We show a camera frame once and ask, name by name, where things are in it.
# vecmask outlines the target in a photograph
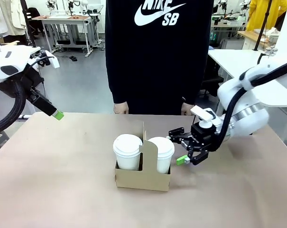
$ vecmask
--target black stand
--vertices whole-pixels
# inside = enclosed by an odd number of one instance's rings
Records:
[[[26,27],[28,29],[28,35],[29,35],[29,39],[30,39],[30,42],[32,44],[32,46],[35,48],[36,47],[36,43],[35,43],[35,38],[34,38],[34,35],[31,31],[31,27],[29,25],[29,21],[28,21],[28,15],[27,15],[27,6],[26,6],[26,3],[25,3],[25,0],[21,0],[21,6],[22,6],[22,12],[23,12],[23,15],[24,15],[24,18],[25,18],[25,23],[26,23]]]
[[[262,37],[262,33],[263,33],[263,30],[265,29],[265,26],[266,26],[266,23],[267,23],[267,20],[268,20],[268,15],[269,15],[269,12],[270,12],[271,5],[272,5],[272,0],[269,0],[268,1],[267,12],[265,14],[265,19],[263,20],[263,24],[262,24],[262,27],[260,29],[260,33],[258,35],[258,39],[257,39],[256,45],[255,45],[254,51],[258,50],[258,46],[259,46],[259,43],[260,43],[260,40],[261,40],[261,37]]]

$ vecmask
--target black pants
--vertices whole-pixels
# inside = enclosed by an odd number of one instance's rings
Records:
[[[171,98],[130,98],[129,114],[180,115],[183,100]]]
[[[20,41],[17,45],[28,45],[28,42],[26,40],[26,36],[25,35],[18,35],[18,36],[6,36],[6,37],[3,37],[3,40],[5,43],[11,43],[11,42],[14,42],[14,41]]]

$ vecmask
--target person in yellow jacket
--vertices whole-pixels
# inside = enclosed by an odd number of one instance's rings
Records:
[[[249,10],[249,22],[247,31],[261,29],[269,0],[252,0]],[[265,29],[269,30],[275,26],[277,18],[287,10],[287,0],[272,0],[268,20]]]

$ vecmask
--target nike logo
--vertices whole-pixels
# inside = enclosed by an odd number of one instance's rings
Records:
[[[175,10],[178,7],[181,7],[185,4],[186,3],[178,5],[178,6],[174,6],[174,7],[165,7],[164,10],[158,11],[158,12],[150,14],[150,15],[143,15],[142,14],[142,12],[141,12],[142,5],[141,5],[135,14],[135,18],[134,18],[135,23],[138,26],[147,25],[147,24],[153,22],[154,20],[160,18],[161,16],[163,16],[163,15],[171,12],[172,10]]]

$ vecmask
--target sleeve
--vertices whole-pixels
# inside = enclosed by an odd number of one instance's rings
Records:
[[[279,6],[278,16],[281,16],[287,10],[287,0],[280,0]]]
[[[252,0],[250,3],[249,17],[251,17],[253,12],[255,11],[256,5],[257,5],[257,0]]]
[[[125,87],[125,57],[123,51],[121,51],[123,26],[121,25],[120,12],[123,12],[121,5],[118,4],[118,0],[106,1],[106,13],[105,13],[105,59],[106,69],[109,81],[109,88],[111,90],[113,100],[115,104],[120,104],[126,101]]]
[[[213,10],[213,2],[209,5],[209,7],[202,14],[200,25],[200,35],[195,35],[195,41],[198,45],[195,45],[195,53],[200,53],[199,58],[195,58],[193,62],[192,58],[189,65],[194,65],[192,72],[183,80],[183,93],[182,96],[185,99],[185,103],[189,105],[195,104],[195,99],[200,91],[201,84],[204,79],[204,72],[206,67],[206,62],[208,58],[208,50],[209,50],[209,42],[210,42],[210,30],[211,30],[211,15]]]

